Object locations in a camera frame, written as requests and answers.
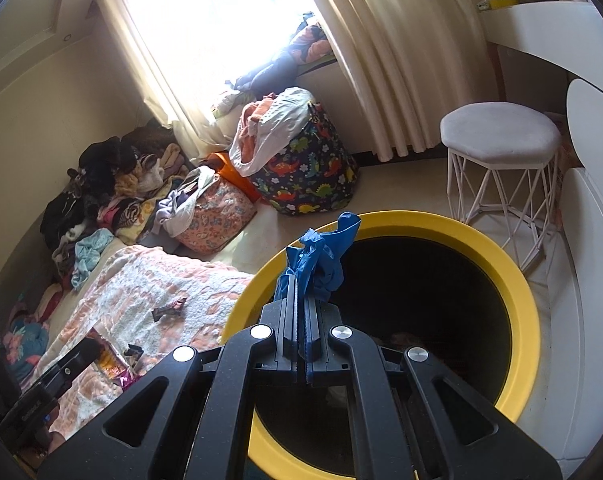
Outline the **light blue crumpled garment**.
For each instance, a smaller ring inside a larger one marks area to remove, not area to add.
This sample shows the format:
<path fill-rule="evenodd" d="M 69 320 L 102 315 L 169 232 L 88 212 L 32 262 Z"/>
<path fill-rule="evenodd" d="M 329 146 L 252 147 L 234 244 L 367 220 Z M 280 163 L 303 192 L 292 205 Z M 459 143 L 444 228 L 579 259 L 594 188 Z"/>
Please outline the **light blue crumpled garment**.
<path fill-rule="evenodd" d="M 75 244 L 74 269 L 70 278 L 70 284 L 74 290 L 79 290 L 84 286 L 113 238 L 114 235 L 109 229 L 101 228 Z"/>

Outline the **blue plastic bag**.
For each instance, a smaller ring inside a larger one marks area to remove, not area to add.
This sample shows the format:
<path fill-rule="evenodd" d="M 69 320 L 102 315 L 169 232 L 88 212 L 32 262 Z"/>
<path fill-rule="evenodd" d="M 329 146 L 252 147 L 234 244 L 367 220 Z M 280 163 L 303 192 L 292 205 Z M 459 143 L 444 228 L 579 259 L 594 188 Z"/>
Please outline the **blue plastic bag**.
<path fill-rule="evenodd" d="M 288 278 L 294 276 L 300 295 L 328 302 L 344 282 L 341 257 L 355 241 L 361 224 L 358 214 L 343 212 L 334 231 L 309 229 L 300 237 L 300 247 L 285 248 L 286 266 L 277 279 L 274 299 L 288 294 Z"/>

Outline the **clothes on window sill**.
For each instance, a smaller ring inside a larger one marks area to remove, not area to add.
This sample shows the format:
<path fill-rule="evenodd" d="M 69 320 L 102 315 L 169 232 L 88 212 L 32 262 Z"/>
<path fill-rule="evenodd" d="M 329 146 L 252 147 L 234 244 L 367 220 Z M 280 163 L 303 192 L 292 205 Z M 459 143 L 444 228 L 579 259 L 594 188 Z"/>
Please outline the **clothes on window sill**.
<path fill-rule="evenodd" d="M 213 118 L 227 116 L 233 108 L 256 99 L 278 94 L 292 87 L 298 76 L 335 62 L 332 46 L 317 15 L 304 13 L 295 34 L 272 59 L 235 81 L 226 81 L 226 88 L 212 105 Z"/>

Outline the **white vanity desk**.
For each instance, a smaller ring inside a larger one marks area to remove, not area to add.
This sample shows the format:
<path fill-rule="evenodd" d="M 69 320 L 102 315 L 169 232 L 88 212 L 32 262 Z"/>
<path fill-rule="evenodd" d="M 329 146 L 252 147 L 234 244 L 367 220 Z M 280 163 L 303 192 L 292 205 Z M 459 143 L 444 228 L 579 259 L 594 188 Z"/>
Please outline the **white vanity desk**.
<path fill-rule="evenodd" d="M 603 18 L 587 2 L 534 2 L 480 12 L 485 37 L 562 67 L 603 92 Z"/>

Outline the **floral pink pillow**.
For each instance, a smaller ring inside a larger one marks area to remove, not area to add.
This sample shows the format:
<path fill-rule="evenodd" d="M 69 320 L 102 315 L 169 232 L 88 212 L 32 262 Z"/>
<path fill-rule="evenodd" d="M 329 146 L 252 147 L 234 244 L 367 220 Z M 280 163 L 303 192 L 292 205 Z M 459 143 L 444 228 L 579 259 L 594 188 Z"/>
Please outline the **floral pink pillow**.
<path fill-rule="evenodd" d="M 177 240 L 200 256 L 209 256 L 228 245 L 253 219 L 253 202 L 228 180 L 216 177 L 195 200 L 190 223 Z"/>

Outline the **white plastic bag with clothes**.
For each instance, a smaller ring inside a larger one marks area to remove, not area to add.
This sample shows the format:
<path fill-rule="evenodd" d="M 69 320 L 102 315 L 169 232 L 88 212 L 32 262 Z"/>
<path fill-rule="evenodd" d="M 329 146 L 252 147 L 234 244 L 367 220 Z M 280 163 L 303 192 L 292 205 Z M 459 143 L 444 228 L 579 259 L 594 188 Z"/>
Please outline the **white plastic bag with clothes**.
<path fill-rule="evenodd" d="M 292 87 L 245 105 L 229 150 L 236 171 L 251 177 L 265 167 L 309 122 L 311 104 L 310 91 Z"/>

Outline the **orange bag by bed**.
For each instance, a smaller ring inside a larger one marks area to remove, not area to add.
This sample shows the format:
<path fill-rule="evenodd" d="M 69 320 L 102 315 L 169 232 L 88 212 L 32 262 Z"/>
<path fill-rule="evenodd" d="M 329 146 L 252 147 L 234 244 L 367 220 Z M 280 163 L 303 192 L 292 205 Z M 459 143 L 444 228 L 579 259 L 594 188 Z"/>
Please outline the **orange bag by bed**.
<path fill-rule="evenodd" d="M 234 168 L 227 152 L 216 152 L 209 154 L 205 159 L 205 164 L 213 168 L 217 174 L 224 180 L 242 191 L 253 203 L 262 199 L 262 196 L 256 190 L 252 182 L 242 177 L 239 171 Z"/>

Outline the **pile of clothes on bed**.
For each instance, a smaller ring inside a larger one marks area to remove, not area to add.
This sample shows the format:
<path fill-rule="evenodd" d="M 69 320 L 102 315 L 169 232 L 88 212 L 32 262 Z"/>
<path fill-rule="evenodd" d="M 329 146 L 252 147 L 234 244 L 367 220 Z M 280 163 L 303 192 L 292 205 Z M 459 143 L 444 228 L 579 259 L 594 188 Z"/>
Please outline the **pile of clothes on bed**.
<path fill-rule="evenodd" d="M 127 245 L 172 252 L 179 243 L 160 229 L 158 208 L 193 168 L 175 133 L 156 122 L 90 144 L 41 218 L 53 261 L 73 261 L 75 246 L 98 229 Z"/>

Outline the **cream curtain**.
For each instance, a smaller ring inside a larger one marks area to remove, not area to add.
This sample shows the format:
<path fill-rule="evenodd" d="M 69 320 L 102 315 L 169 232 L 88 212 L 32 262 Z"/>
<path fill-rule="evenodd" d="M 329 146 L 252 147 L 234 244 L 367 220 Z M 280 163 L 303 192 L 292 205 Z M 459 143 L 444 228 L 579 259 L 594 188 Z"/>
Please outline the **cream curtain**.
<path fill-rule="evenodd" d="M 387 162 L 440 141 L 441 118 L 497 99 L 472 0 L 313 0 Z"/>
<path fill-rule="evenodd" d="M 226 150 L 233 136 L 227 136 L 214 118 L 188 105 L 186 96 L 177 91 L 168 65 L 153 53 L 134 0 L 96 2 L 144 105 L 161 126 L 175 133 L 187 158 L 203 159 Z"/>

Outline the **peach white tufted bedspread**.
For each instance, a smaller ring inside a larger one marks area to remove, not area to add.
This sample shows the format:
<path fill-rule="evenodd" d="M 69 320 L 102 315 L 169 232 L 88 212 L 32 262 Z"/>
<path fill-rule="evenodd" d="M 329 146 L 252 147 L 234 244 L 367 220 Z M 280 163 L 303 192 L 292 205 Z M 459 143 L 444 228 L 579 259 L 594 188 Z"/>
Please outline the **peach white tufted bedspread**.
<path fill-rule="evenodd" d="M 140 346 L 140 374 L 177 347 L 215 348 L 251 278 L 234 266 L 169 255 L 159 247 L 109 250 L 82 289 L 56 307 L 48 348 L 32 374 L 44 374 L 93 328 L 119 352 Z M 152 310 L 180 296 L 188 297 L 182 315 L 155 323 Z"/>

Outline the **dark candy bar wrapper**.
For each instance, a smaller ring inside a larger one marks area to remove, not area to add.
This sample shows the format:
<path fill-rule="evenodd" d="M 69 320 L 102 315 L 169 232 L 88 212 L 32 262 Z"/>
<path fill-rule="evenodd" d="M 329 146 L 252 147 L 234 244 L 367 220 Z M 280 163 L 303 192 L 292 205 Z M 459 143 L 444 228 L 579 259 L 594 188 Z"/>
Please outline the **dark candy bar wrapper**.
<path fill-rule="evenodd" d="M 187 300 L 187 296 L 180 296 L 176 300 L 169 302 L 169 304 L 164 304 L 164 306 L 153 309 L 153 321 L 157 323 L 161 318 L 164 318 L 164 316 L 166 315 L 181 316 L 184 311 L 184 307 L 186 306 Z"/>

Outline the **dinosaur print laundry basket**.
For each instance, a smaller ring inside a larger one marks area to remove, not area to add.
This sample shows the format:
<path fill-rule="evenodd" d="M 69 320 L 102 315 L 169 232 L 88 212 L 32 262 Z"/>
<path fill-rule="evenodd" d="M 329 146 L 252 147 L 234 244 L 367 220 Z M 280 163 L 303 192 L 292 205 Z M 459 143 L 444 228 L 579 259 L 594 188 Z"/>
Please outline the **dinosaur print laundry basket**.
<path fill-rule="evenodd" d="M 345 208 L 358 181 L 347 152 L 325 110 L 308 104 L 305 127 L 248 180 L 280 214 L 301 216 Z"/>

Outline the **cream curtain left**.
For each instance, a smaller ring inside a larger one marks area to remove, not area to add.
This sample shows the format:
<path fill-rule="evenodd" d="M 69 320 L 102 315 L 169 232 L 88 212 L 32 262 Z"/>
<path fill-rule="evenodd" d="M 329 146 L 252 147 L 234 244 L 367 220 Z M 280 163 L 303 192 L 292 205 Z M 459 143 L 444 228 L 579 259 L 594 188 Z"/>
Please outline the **cream curtain left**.
<path fill-rule="evenodd" d="M 227 136 L 214 118 L 188 105 L 186 96 L 177 91 L 168 65 L 153 53 L 134 0 L 96 2 L 144 105 L 161 126 L 175 133 L 187 158 L 203 159 L 226 150 L 233 136 Z"/>

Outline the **yellow rimmed trash bin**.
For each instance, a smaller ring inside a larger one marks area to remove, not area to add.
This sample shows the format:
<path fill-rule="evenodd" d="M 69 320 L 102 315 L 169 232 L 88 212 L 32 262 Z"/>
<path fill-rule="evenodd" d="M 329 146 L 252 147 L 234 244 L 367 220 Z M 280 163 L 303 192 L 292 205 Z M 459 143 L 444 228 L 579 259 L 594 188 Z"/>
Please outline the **yellow rimmed trash bin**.
<path fill-rule="evenodd" d="M 345 324 L 385 346 L 416 344 L 491 401 L 522 415 L 540 361 L 536 301 L 521 270 L 488 236 L 411 210 L 367 212 L 331 300 Z M 254 411 L 250 460 L 274 479 L 349 479 L 350 436 L 323 391 L 270 388 Z"/>

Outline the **purple snack wrapper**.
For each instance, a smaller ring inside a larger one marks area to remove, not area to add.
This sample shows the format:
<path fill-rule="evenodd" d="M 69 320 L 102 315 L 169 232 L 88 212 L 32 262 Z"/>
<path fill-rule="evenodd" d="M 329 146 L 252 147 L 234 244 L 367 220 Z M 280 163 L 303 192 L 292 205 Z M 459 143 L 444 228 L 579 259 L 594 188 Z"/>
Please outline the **purple snack wrapper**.
<path fill-rule="evenodd" d="M 132 386 L 140 377 L 138 365 L 144 350 L 136 344 L 129 344 L 124 352 L 119 352 L 107 339 L 94 328 L 88 335 L 100 344 L 100 353 L 96 366 L 115 386 L 123 391 Z"/>

